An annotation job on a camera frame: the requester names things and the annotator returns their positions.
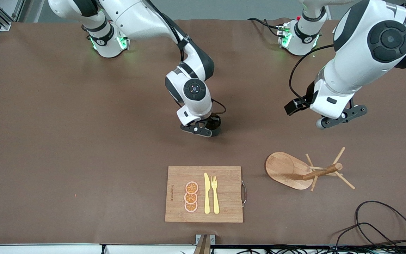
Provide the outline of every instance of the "wooden base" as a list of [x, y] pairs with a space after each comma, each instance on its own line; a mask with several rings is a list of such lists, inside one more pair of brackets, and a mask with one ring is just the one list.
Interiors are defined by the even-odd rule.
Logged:
[[313, 180], [303, 180], [303, 175], [311, 173], [303, 161], [283, 152], [271, 154], [266, 161], [266, 172], [273, 180], [297, 190], [311, 186]]

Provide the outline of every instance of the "metal handle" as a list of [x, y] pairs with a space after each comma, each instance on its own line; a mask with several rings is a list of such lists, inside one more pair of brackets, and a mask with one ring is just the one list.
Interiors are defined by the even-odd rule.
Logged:
[[244, 184], [244, 181], [240, 181], [240, 183], [242, 184], [242, 188], [244, 189], [244, 201], [242, 202], [242, 207], [245, 206], [245, 202], [247, 202], [247, 187]]

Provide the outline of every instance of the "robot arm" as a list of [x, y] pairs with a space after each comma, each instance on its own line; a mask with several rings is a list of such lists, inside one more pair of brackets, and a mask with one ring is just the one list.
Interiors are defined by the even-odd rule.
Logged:
[[309, 106], [329, 128], [364, 115], [365, 106], [345, 108], [363, 86], [391, 68], [406, 68], [406, 7], [382, 0], [362, 0], [350, 8], [334, 32], [335, 57], [319, 71], [304, 101], [293, 100], [289, 115]]
[[[172, 39], [187, 58], [166, 76], [166, 88], [177, 103], [181, 129], [212, 137], [219, 133], [220, 118], [212, 113], [205, 80], [214, 72], [213, 60], [174, 21], [142, 0], [48, 0], [52, 10], [66, 19], [80, 21], [100, 55], [112, 58], [126, 48], [125, 39]], [[108, 22], [104, 9], [112, 19]]]
[[290, 53], [303, 56], [316, 46], [319, 32], [327, 20], [326, 5], [344, 5], [357, 0], [298, 0], [303, 5], [300, 19], [283, 24], [280, 45]]

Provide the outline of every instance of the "orange slice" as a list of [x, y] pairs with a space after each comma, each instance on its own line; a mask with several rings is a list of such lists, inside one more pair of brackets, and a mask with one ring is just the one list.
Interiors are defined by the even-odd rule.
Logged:
[[187, 204], [184, 203], [184, 209], [186, 209], [187, 212], [195, 212], [198, 208], [198, 203], [195, 204]]
[[195, 182], [188, 182], [186, 184], [186, 192], [188, 194], [195, 194], [198, 191], [198, 184]]
[[187, 204], [190, 205], [195, 204], [197, 199], [198, 199], [197, 194], [189, 194], [189, 193], [184, 194], [184, 202], [186, 202]]

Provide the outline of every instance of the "cutting board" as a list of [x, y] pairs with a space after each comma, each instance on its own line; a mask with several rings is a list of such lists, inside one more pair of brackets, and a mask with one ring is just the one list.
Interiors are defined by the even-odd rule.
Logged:
[[[204, 212], [204, 173], [217, 177], [220, 213], [214, 214], [213, 190], [209, 191], [210, 213]], [[198, 184], [198, 208], [187, 212], [184, 207], [185, 186]], [[241, 198], [241, 167], [233, 166], [169, 166], [166, 195], [166, 222], [237, 222], [244, 220]]]

